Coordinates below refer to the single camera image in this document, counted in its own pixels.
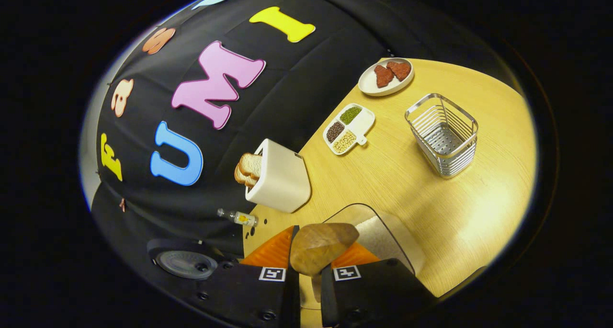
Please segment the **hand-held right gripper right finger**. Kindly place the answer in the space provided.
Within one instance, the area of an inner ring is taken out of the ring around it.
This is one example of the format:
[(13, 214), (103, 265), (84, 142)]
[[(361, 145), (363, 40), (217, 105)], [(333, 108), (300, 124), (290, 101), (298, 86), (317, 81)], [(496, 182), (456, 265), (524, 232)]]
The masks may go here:
[(412, 328), (437, 298), (397, 258), (321, 271), (325, 328)]

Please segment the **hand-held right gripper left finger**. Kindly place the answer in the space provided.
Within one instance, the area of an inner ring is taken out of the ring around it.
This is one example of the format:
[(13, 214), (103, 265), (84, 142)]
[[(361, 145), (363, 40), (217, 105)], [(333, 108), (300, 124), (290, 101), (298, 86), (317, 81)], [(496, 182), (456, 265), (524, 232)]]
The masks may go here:
[(230, 328), (299, 328), (299, 275), (284, 267), (223, 262), (196, 283), (191, 304)]

